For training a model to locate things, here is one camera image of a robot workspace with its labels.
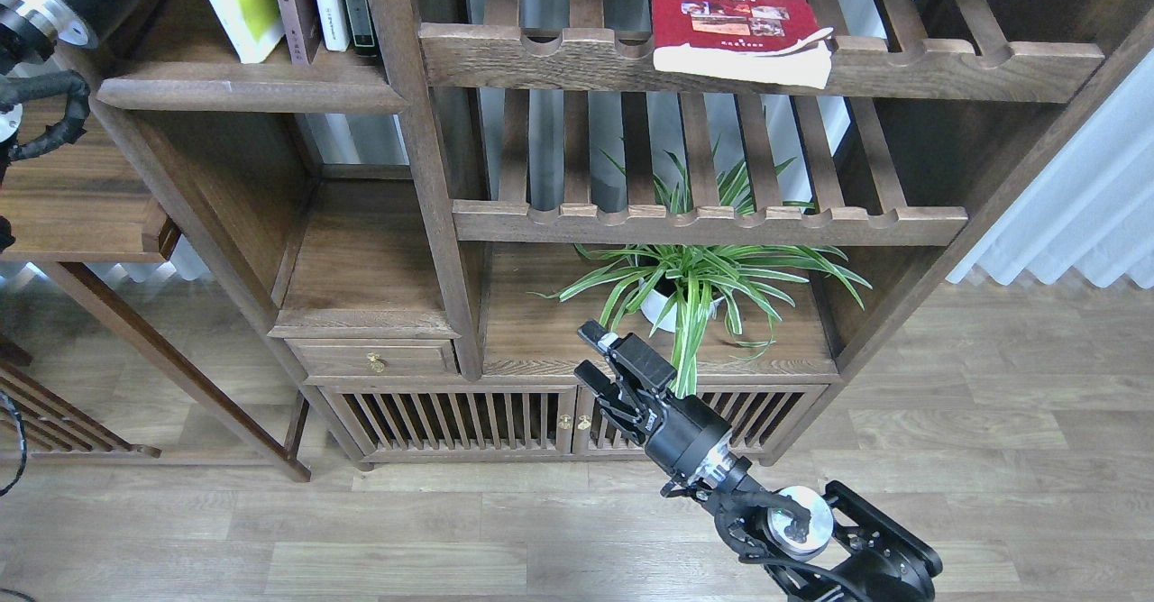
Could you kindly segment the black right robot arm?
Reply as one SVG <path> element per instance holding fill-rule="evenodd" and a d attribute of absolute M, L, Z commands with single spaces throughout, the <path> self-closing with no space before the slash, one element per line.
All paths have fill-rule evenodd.
<path fill-rule="evenodd" d="M 931 601 L 939 554 L 852 488 L 770 490 L 728 445 L 732 426 L 699 397 L 676 397 L 677 373 L 635 334 L 595 319 L 580 337 L 610 364 L 574 369 L 602 416 L 668 476 L 664 497 L 689 497 L 713 517 L 739 560 L 762 566 L 790 601 Z"/>

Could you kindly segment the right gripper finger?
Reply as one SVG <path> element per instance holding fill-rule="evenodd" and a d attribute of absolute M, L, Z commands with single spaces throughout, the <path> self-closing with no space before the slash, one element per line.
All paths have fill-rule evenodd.
<path fill-rule="evenodd" d="M 619 338 L 597 319 L 589 319 L 582 324 L 577 334 L 610 366 L 615 378 L 609 379 L 627 383 L 632 389 L 636 400 L 639 399 L 640 392 L 646 392 L 655 400 L 669 397 L 667 386 L 675 381 L 676 369 L 637 334 L 627 333 L 623 338 Z"/>
<path fill-rule="evenodd" d="M 595 364 L 583 360 L 574 369 L 574 376 L 592 389 L 600 406 L 602 417 L 627 441 L 640 441 L 640 408 L 634 391 L 623 381 L 610 381 Z"/>

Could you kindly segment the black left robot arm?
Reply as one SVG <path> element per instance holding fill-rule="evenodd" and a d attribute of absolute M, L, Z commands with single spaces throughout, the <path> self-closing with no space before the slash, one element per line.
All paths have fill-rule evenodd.
<path fill-rule="evenodd" d="M 75 143 L 90 115 L 91 88 L 77 72 L 61 69 L 28 78 L 10 78 L 18 63 L 45 63 L 58 42 L 97 48 L 115 31 L 140 0 L 1 0 L 1 61 L 3 61 L 3 158 L 1 171 Z M 63 115 L 33 141 L 18 142 L 23 105 L 65 96 Z"/>

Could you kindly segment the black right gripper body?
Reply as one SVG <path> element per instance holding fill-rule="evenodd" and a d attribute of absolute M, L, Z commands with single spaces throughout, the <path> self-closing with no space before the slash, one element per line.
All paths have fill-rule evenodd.
<path fill-rule="evenodd" d="M 640 441 L 646 456 L 669 477 L 664 495 L 709 495 L 733 471 L 732 428 L 697 397 L 655 400 L 640 392 Z"/>

